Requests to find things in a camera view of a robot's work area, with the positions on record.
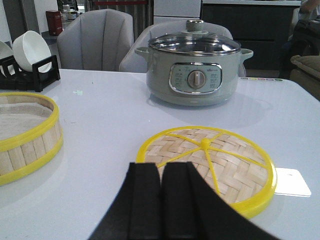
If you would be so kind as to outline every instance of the black dish rack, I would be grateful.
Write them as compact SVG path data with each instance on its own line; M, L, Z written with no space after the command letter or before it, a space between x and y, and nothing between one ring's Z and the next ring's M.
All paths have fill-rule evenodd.
M43 65L51 63L51 69L48 72L39 72ZM45 87L60 79L57 56L52 55L32 65L32 72L19 68L14 56L8 56L0 59L0 66L3 72L0 72L0 90L34 90L41 92ZM10 74L9 67L13 66L14 74Z

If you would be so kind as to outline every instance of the bamboo steamer lid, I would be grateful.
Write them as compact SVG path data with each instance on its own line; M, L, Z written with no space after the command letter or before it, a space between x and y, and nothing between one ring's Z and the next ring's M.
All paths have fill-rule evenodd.
M13 135L7 136L5 131L0 131L3 133L0 135L0 186L41 168L63 145L59 108L51 98L29 92L0 93L0 120L6 118L6 114L20 120L11 129L9 124L7 133L14 132ZM45 117L39 124L35 121L36 125L32 126L28 121L34 121L35 115Z
M262 212L276 189L276 169L257 144L212 127L185 126L162 131L139 149L137 163L155 163L160 177L169 162L192 162L207 184L246 218Z

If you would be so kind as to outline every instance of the white bowl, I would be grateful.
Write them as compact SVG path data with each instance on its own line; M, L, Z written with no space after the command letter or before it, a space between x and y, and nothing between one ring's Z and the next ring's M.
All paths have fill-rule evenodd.
M43 37L35 31L27 31L17 37L12 44L13 56L20 68L32 72L32 64L51 56L50 49ZM51 62L39 67L40 73L46 73Z
M10 57L13 54L14 54L14 52L12 51L12 49L7 44L0 41L0 59ZM8 70L11 75L15 73L14 66L12 66L12 65L8 66ZM2 66L0 66L0 71L2 72L3 75L5 75L5 72L2 68Z

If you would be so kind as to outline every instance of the pot handle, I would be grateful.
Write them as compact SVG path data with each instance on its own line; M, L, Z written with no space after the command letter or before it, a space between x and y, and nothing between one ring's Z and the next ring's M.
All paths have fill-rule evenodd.
M253 55L254 55L254 51L247 48L242 48L240 62L243 63L246 59L252 58Z
M149 49L146 46L137 47L134 52L140 56L142 56L146 61L148 61L149 57Z

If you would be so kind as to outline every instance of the red box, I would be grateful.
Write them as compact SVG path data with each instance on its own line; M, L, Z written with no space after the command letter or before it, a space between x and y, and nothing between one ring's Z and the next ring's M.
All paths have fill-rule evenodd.
M58 36L62 31L62 21L60 11L49 10L45 12L49 28L49 35Z

